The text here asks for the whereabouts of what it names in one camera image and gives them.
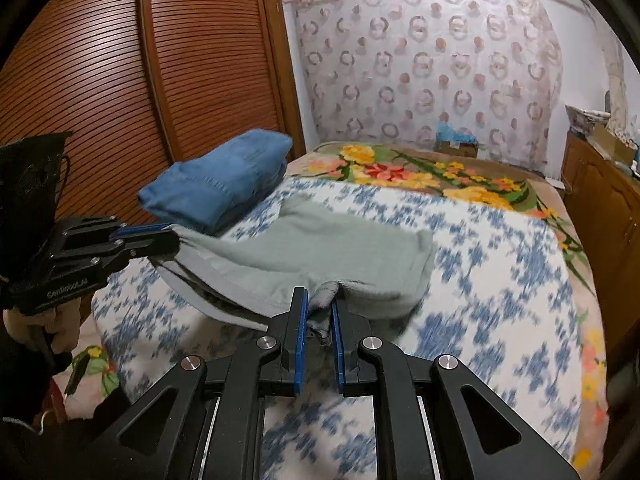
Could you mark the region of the person's left hand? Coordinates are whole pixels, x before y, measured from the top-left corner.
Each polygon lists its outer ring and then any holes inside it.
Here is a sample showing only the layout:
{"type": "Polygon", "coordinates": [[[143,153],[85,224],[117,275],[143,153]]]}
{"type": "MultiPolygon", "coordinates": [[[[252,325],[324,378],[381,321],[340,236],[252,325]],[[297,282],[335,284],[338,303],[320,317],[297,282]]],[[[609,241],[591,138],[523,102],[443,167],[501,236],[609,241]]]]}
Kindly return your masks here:
{"type": "Polygon", "coordinates": [[[8,335],[19,344],[35,349],[32,333],[41,328],[51,335],[50,348],[54,354],[73,351],[79,340],[81,299],[76,298],[34,316],[26,316],[17,309],[4,310],[2,320],[8,335]]]}

